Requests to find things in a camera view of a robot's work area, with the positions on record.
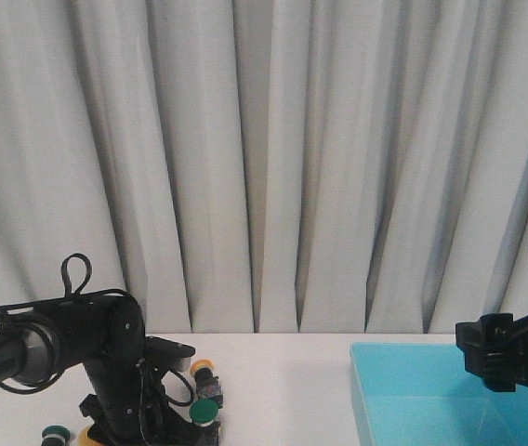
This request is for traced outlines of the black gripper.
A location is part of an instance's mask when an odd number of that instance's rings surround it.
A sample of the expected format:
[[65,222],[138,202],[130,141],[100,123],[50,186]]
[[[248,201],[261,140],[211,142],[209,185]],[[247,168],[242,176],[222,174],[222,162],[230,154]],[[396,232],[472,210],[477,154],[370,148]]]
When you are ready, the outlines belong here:
[[125,361],[102,355],[83,363],[94,392],[80,403],[102,445],[218,445],[220,422],[189,416],[198,400],[190,374],[195,348],[156,336]]
[[455,325],[455,343],[463,352],[465,370],[493,392],[528,387],[528,316],[482,315]]

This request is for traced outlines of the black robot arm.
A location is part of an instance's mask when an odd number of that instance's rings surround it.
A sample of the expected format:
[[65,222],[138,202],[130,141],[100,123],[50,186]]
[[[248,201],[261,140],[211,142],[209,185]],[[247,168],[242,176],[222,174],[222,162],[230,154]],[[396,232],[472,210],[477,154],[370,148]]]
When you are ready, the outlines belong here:
[[0,308],[0,388],[29,395],[82,365],[93,393],[80,404],[100,445],[217,445],[217,420],[188,421],[165,393],[193,347],[148,336],[130,296],[49,299]]

